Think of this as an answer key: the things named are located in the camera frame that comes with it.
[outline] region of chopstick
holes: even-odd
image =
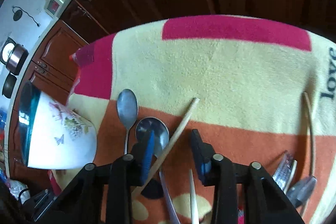
[[[189,170],[189,186],[190,186],[191,223],[200,224],[200,221],[198,218],[198,208],[197,208],[194,177],[193,177],[193,171],[191,169]]]
[[[167,157],[168,153],[170,152],[170,150],[173,148],[174,144],[176,143],[176,141],[178,140],[178,138],[181,136],[183,130],[185,129],[185,127],[187,126],[190,117],[193,113],[193,110],[196,108],[198,102],[200,100],[198,98],[194,98],[193,102],[191,103],[188,111],[186,112],[186,114],[184,115],[181,123],[179,124],[179,126],[177,127],[177,129],[175,130],[173,136],[170,138],[168,145],[164,148],[164,150],[162,151],[162,154],[160,157],[157,158],[157,160],[155,161],[155,163],[153,164],[153,166],[151,167],[151,169],[149,170],[149,174],[148,174],[148,178],[145,181],[145,183],[142,186],[138,186],[136,187],[133,192],[132,192],[132,199],[137,198],[137,196],[139,196],[142,192],[142,190],[146,187],[146,185],[148,184],[148,182],[152,179],[152,177],[155,175],[156,171],[159,169],[159,167],[162,165],[162,163],[164,162],[165,158]]]

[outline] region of screw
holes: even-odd
[[[261,164],[257,161],[254,161],[251,165],[254,169],[257,169],[257,170],[261,168]]]
[[[131,154],[126,154],[126,155],[123,156],[124,161],[130,161],[130,160],[133,160],[133,159],[134,159],[134,157]]]
[[[91,170],[93,170],[95,168],[95,165],[94,164],[87,164],[87,165],[85,165],[84,168],[87,171],[91,171]]]
[[[221,155],[221,154],[214,154],[214,155],[212,156],[212,158],[213,158],[214,160],[216,160],[216,161],[221,161],[221,160],[224,159],[223,155]]]

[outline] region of hanging round black object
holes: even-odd
[[[13,15],[13,20],[18,21],[22,17],[22,10],[17,10]]]

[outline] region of colorful cloth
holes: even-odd
[[[195,176],[200,218],[213,201],[213,187],[203,187],[196,176],[188,139],[193,128],[233,162],[258,161],[273,174],[288,150],[298,161],[294,182],[308,175],[304,91],[312,104],[318,181],[304,220],[321,223],[335,206],[336,46],[331,41],[270,20],[195,16],[118,32],[79,49],[73,59],[79,75],[68,105],[97,129],[97,165],[123,154],[126,130],[116,111],[123,89],[137,97],[138,120],[157,117],[171,133],[192,98],[201,99],[163,164],[181,223],[190,223],[188,169],[193,168]],[[135,142],[134,131],[135,126],[129,147]],[[61,188],[76,172],[57,178]],[[164,199],[143,196],[133,202],[133,217],[135,223],[169,220]]]

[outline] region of yellow polka dot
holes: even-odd
[[[132,214],[135,220],[146,220],[148,218],[146,207],[137,200],[132,201]]]
[[[210,203],[202,196],[196,195],[198,217],[203,218],[211,211]],[[175,211],[185,217],[191,218],[190,194],[185,193],[173,199]]]

